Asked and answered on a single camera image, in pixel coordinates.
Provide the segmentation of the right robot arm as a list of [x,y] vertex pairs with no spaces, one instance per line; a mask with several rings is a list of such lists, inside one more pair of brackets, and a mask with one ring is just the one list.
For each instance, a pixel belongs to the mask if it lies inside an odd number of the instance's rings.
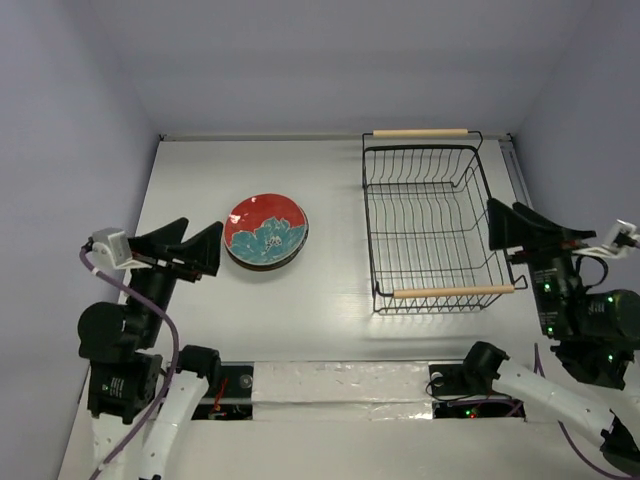
[[498,347],[476,342],[462,362],[470,391],[492,391],[550,410],[552,418],[594,444],[621,472],[639,476],[639,295],[628,289],[595,292],[583,283],[587,258],[605,266],[639,246],[636,225],[619,220],[605,242],[589,246],[595,232],[560,226],[516,202],[487,202],[489,247],[512,249],[509,261],[529,270],[541,332],[565,371],[599,397],[582,399],[528,371]]

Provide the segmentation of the black wire dish rack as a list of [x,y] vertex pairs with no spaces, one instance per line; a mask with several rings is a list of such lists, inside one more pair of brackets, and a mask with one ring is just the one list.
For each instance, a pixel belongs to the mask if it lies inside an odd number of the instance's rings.
[[374,130],[361,137],[373,310],[469,313],[524,290],[489,246],[492,197],[478,130]]

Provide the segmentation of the red and blue plate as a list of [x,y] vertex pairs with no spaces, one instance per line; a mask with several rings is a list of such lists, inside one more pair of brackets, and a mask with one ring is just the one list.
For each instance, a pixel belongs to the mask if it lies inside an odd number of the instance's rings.
[[234,206],[224,225],[224,245],[234,261],[268,270],[292,260],[309,233],[302,207],[277,193],[248,197]]

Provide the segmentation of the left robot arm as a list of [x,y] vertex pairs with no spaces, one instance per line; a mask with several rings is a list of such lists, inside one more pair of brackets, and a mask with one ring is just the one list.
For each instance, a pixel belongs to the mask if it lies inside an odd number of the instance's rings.
[[130,237],[118,228],[91,234],[79,259],[124,294],[81,314],[78,354],[89,362],[87,410],[94,479],[164,479],[180,437],[204,395],[221,383],[217,350],[180,344],[167,313],[178,281],[214,277],[223,225],[191,238],[181,217]]

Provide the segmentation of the dark blue plate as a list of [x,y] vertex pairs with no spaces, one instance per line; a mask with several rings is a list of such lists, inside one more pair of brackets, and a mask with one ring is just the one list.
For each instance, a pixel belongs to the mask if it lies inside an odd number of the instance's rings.
[[227,251],[236,263],[247,269],[268,271],[293,261],[307,238],[308,231],[304,226],[284,229],[262,226],[255,232],[234,234]]

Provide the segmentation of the metal rail at right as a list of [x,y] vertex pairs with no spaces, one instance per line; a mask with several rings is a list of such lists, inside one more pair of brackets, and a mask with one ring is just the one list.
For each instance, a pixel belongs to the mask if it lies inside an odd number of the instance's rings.
[[508,138],[506,140],[500,140],[499,145],[516,200],[525,204],[527,207],[532,207],[531,197],[513,142]]

